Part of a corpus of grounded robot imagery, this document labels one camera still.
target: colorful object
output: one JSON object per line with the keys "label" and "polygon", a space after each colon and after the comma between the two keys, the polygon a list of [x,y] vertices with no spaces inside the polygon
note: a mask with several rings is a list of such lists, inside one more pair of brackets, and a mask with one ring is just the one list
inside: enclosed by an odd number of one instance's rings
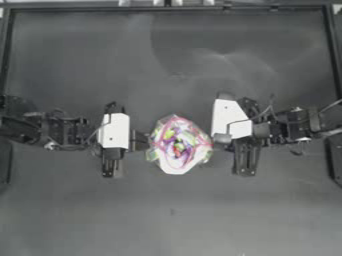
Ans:
{"label": "colorful object", "polygon": [[146,158],[157,161],[169,174],[185,174],[195,165],[206,163],[213,153],[209,135],[191,121],[177,115],[158,121],[150,145]]}

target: black metal frame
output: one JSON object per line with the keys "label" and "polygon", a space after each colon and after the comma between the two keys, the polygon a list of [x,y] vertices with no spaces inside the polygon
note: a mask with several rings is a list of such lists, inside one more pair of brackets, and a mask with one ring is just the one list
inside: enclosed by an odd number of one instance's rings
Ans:
{"label": "black metal frame", "polygon": [[4,93],[7,83],[7,72],[10,66],[11,40],[14,30],[14,20],[16,12],[78,12],[78,11],[114,11],[114,12],[187,12],[187,11],[225,11],[226,13],[237,12],[306,12],[320,11],[324,17],[326,30],[326,40],[330,51],[332,68],[336,83],[337,98],[342,98],[342,60],[341,45],[337,36],[336,14],[332,4],[305,4],[305,5],[266,5],[266,4],[232,4],[225,1],[216,6],[178,6],[173,7],[171,1],[165,1],[165,6],[119,7],[118,2],[65,2],[65,3],[6,3],[0,5],[3,12],[3,28],[0,41],[0,93]]}

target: metal bar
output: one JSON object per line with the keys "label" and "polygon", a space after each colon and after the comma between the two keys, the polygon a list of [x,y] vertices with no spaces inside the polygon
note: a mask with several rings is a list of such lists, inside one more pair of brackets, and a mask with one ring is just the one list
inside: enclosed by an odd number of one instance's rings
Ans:
{"label": "metal bar", "polygon": [[336,31],[336,19],[334,10],[332,5],[322,7],[325,28],[326,28],[326,39],[330,51],[333,76],[337,90],[337,98],[342,97],[342,64],[341,64],[341,48],[338,43],[338,36]]}
{"label": "metal bar", "polygon": [[12,10],[11,8],[4,8],[2,38],[0,38],[0,94],[4,94],[6,92],[8,58],[10,58],[10,51],[11,51],[12,24],[14,24]]}

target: dark gray surface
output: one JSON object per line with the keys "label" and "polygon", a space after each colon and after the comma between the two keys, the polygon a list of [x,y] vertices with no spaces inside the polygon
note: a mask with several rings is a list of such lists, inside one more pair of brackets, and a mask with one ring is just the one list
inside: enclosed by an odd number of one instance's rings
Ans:
{"label": "dark gray surface", "polygon": [[[117,99],[145,131],[170,113],[209,131],[220,90],[265,103],[274,92],[280,108],[334,100],[322,17],[23,13],[7,85],[94,121]],[[253,179],[230,174],[225,152],[181,177],[131,154],[122,180],[102,179],[87,152],[15,153],[0,255],[340,254],[342,190],[320,142],[302,158],[265,150]]]}

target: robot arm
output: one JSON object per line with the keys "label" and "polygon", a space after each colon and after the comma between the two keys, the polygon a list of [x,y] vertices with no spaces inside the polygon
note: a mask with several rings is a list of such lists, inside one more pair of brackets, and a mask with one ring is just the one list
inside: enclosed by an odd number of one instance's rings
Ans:
{"label": "robot arm", "polygon": [[115,102],[106,105],[99,128],[86,118],[66,117],[63,111],[39,112],[28,100],[0,96],[0,136],[49,150],[94,148],[102,158],[103,177],[122,172],[125,152],[149,148],[147,137],[131,130],[130,116]]}
{"label": "robot arm", "polygon": [[300,144],[342,133],[325,130],[318,108],[294,108],[274,113],[270,105],[264,112],[248,98],[234,100],[220,94],[214,103],[212,135],[214,143],[234,153],[233,172],[254,176],[262,147]]}

